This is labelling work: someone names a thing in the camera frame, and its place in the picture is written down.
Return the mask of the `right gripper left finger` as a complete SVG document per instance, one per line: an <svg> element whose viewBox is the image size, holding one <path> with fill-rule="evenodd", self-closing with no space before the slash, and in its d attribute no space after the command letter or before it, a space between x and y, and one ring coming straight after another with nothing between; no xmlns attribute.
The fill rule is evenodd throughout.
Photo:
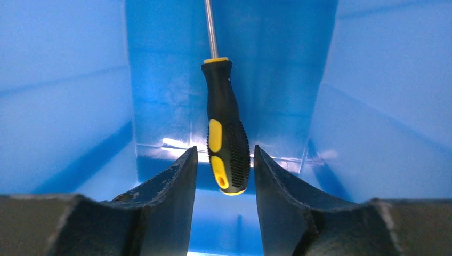
<svg viewBox="0 0 452 256"><path fill-rule="evenodd" d="M197 166L197 148L189 148L111 201L2 195L1 255L186 255Z"/></svg>

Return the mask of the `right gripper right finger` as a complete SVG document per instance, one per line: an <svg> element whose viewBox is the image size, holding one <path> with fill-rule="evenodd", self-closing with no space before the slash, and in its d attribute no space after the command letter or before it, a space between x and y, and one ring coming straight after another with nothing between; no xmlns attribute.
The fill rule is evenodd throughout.
<svg viewBox="0 0 452 256"><path fill-rule="evenodd" d="M265 255L451 255L450 199L353 203L291 174L254 150Z"/></svg>

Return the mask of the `black yellow screwdriver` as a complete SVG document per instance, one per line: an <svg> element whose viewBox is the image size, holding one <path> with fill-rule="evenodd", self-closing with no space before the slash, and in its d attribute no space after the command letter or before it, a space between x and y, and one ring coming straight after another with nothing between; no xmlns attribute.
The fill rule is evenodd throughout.
<svg viewBox="0 0 452 256"><path fill-rule="evenodd" d="M228 196L245 192L251 169L249 141L231 85L232 62L219 56L212 2L205 1L210 58L201 70L207 84L207 149L220 191Z"/></svg>

